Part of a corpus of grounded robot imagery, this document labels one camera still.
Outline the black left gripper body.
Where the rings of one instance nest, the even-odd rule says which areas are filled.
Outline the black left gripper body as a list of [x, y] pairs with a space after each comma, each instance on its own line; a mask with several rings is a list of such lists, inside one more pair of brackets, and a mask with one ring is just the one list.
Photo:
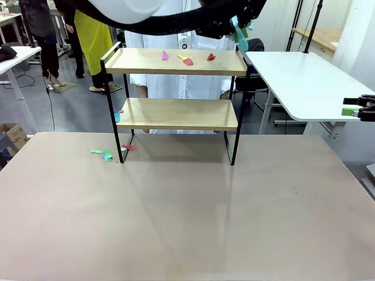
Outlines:
[[234, 28], [230, 18], [215, 20], [200, 19], [195, 22], [195, 25], [195, 32], [197, 35], [211, 39], [221, 39], [226, 36], [231, 36], [234, 33]]

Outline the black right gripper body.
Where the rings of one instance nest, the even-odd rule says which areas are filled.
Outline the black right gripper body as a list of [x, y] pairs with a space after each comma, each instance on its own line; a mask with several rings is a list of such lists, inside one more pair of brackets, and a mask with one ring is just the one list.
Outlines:
[[366, 95], [366, 106], [363, 108], [363, 121], [374, 122], [374, 96]]

